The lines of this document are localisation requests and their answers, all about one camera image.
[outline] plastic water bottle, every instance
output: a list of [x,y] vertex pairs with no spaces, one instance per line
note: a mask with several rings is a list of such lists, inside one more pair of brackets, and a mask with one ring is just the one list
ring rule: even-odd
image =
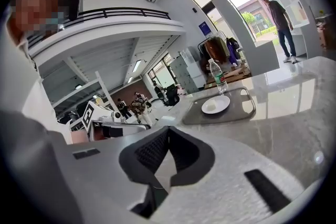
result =
[[224,92],[227,89],[227,82],[224,78],[224,74],[223,74],[221,68],[219,67],[219,65],[215,63],[214,59],[211,58],[209,60],[209,64],[210,64],[211,74],[215,79],[218,90],[219,90],[220,94],[224,94]]

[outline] jeans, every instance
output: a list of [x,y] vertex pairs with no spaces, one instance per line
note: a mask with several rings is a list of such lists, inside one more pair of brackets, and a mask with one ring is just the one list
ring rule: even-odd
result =
[[289,52],[288,52],[288,49],[286,47],[286,44],[285,44],[285,36],[286,36],[289,47],[290,47],[290,54],[292,54],[292,56],[296,57],[296,51],[295,51],[295,46],[294,46],[294,42],[293,42],[293,37],[292,37],[292,34],[290,33],[289,28],[286,28],[286,29],[283,29],[283,30],[278,30],[278,36],[279,36],[280,45],[282,46],[282,49],[284,50],[285,55],[287,57],[290,56]]
[[126,118],[126,120],[132,116],[132,114],[126,109],[120,110],[120,113]]

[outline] gray tray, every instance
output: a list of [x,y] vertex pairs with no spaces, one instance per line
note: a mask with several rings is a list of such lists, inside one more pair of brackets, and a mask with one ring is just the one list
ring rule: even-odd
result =
[[216,114],[205,114],[202,111],[202,105],[210,98],[218,95],[195,100],[182,118],[182,122],[185,125],[232,122],[249,119],[256,112],[256,106],[247,89],[239,87],[224,93],[225,96],[230,98],[230,105],[224,111]]

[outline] gray shirt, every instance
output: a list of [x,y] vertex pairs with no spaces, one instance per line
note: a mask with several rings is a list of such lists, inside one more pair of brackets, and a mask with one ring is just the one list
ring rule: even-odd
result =
[[273,21],[278,30],[284,30],[288,28],[288,23],[284,16],[286,10],[277,1],[270,1],[267,9],[271,13]]

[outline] black railing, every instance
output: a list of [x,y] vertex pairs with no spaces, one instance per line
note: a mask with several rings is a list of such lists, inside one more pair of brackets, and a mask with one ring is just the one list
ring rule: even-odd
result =
[[[60,22],[59,24],[62,24],[64,26],[64,29],[67,29],[73,25],[81,24],[89,20],[108,18],[113,16],[144,16],[144,17],[158,17],[170,20],[168,13],[162,12],[160,10],[154,10],[148,8],[118,7],[118,8],[99,8],[88,10],[86,12],[80,12],[76,20],[70,21],[69,19],[66,18],[63,22]],[[58,31],[59,30],[55,28],[52,29],[49,27],[42,34],[38,33],[29,36],[28,48],[30,49],[37,43],[57,33]]]

